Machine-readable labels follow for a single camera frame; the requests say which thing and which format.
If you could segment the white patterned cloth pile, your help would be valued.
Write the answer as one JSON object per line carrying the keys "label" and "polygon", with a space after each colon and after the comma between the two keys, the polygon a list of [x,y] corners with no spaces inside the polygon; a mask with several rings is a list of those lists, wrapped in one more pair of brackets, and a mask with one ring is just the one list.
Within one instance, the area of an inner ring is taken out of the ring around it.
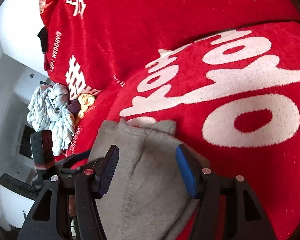
{"label": "white patterned cloth pile", "polygon": [[53,86],[39,85],[28,105],[27,122],[36,132],[51,131],[55,157],[69,148],[75,134],[75,118],[68,104],[67,87],[56,83]]}

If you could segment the black object beside quilt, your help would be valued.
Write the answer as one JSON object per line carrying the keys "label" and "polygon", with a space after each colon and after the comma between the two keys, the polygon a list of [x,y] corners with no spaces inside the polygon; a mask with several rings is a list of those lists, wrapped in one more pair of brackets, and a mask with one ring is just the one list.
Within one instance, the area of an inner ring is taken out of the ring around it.
{"label": "black object beside quilt", "polygon": [[40,39],[42,53],[45,54],[47,52],[47,43],[48,43],[47,29],[43,27],[37,36]]}

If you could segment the dark purple cloth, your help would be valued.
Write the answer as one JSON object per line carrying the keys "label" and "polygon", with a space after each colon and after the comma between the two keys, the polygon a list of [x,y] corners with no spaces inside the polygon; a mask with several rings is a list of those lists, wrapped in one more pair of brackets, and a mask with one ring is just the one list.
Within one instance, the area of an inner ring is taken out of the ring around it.
{"label": "dark purple cloth", "polygon": [[78,99],[71,100],[66,107],[74,115],[74,117],[76,117],[81,110],[81,104]]}

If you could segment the yellow orange cloth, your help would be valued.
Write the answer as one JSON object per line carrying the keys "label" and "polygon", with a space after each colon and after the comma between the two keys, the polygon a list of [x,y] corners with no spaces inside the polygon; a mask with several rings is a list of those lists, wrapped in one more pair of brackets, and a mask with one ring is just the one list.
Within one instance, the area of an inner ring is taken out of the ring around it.
{"label": "yellow orange cloth", "polygon": [[78,123],[83,119],[88,108],[91,107],[95,103],[95,96],[90,93],[81,94],[78,97],[78,102],[81,106],[81,109],[75,118],[75,126],[77,126]]}

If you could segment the grey knit sweater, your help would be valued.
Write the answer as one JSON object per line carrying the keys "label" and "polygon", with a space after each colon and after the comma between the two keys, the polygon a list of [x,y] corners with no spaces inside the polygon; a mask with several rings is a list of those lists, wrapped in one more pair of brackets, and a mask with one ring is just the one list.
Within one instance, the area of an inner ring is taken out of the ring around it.
{"label": "grey knit sweater", "polygon": [[107,239],[176,239],[185,228],[197,201],[179,171],[175,129],[172,120],[141,127],[124,119],[102,122],[89,160],[103,157],[111,145],[119,148],[109,190],[97,201]]}

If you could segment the red wedding quilt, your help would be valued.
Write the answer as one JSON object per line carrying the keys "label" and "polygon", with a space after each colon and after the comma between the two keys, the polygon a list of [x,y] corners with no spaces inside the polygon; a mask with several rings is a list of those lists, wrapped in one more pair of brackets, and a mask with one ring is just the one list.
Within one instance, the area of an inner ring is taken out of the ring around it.
{"label": "red wedding quilt", "polygon": [[47,29],[44,69],[72,98],[194,38],[272,21],[299,21],[290,0],[58,0]]}

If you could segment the red wedding bed blanket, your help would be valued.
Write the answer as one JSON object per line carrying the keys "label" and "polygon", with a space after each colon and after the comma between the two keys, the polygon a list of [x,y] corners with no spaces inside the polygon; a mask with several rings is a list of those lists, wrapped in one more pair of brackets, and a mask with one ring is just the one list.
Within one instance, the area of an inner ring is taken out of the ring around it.
{"label": "red wedding bed blanket", "polygon": [[68,149],[90,149],[104,120],[175,122],[175,136],[222,176],[249,181],[277,239],[300,223],[300,23],[279,21],[151,46],[136,36],[120,63],[67,49],[53,79],[98,91]]}

